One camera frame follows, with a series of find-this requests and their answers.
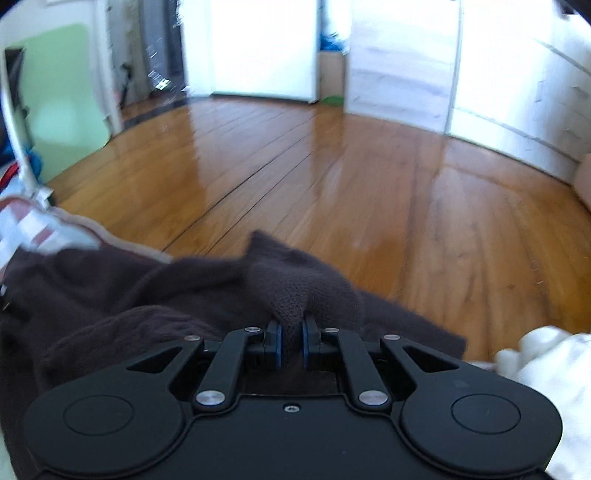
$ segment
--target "dresser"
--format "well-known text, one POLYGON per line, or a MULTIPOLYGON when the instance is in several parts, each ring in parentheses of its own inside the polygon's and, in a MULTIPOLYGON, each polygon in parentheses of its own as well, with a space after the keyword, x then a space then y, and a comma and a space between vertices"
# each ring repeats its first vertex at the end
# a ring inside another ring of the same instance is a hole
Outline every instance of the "dresser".
POLYGON ((447 133, 571 183, 591 152, 591 26, 554 0, 462 0, 447 133))

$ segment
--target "screw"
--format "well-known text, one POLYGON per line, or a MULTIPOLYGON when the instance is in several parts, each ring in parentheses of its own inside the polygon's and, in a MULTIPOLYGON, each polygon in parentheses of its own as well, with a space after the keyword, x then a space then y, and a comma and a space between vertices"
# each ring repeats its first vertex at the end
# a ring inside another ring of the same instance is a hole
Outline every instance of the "screw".
POLYGON ((377 407, 388 401, 388 395, 380 390, 366 390, 359 394, 359 401, 364 405, 377 407))
POLYGON ((205 390, 203 392, 199 392, 197 397, 195 397, 195 400, 197 400, 197 403, 200 403, 201 405, 213 407, 223 403, 224 400, 226 400, 226 396, 219 390, 205 390))

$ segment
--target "dark brown cloth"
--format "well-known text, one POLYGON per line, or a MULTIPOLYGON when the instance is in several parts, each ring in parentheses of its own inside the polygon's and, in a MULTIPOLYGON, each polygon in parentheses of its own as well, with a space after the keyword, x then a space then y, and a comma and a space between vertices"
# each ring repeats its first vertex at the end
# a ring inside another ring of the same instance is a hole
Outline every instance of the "dark brown cloth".
POLYGON ((255 232, 242 258, 171 264, 112 247, 43 256, 19 250, 7 266, 0 330, 0 424, 19 479, 35 473, 21 419, 43 391, 186 335, 222 340, 232 330, 283 329, 288 365, 253 378, 259 393, 328 393, 335 379, 301 367, 300 322, 359 332, 397 332, 461 358, 465 341, 426 319, 356 290, 315 257, 255 232))

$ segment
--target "wooden floor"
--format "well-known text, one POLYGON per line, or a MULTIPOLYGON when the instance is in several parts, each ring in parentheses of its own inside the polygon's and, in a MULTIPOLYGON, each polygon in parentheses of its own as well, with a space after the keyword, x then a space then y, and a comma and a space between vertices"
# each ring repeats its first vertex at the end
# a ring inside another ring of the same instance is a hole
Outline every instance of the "wooden floor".
POLYGON ((589 331, 591 215, 570 188, 473 145, 337 108, 204 99, 51 182, 59 205, 181 255, 254 229, 309 251, 490 359, 537 326, 589 331))

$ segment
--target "drawer handle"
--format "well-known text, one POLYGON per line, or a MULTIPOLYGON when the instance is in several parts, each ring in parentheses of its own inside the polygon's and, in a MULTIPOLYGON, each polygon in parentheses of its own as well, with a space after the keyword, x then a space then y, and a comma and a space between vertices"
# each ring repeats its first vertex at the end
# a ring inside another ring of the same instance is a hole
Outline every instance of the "drawer handle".
POLYGON ((565 133, 568 133, 569 135, 572 135, 577 140, 581 140, 581 137, 578 136, 576 133, 574 133, 570 128, 563 128, 562 131, 565 132, 565 133))
POLYGON ((589 94, 587 92, 585 92, 579 85, 573 85, 571 88, 573 90, 576 90, 577 92, 579 92, 585 98, 587 98, 589 96, 589 94))

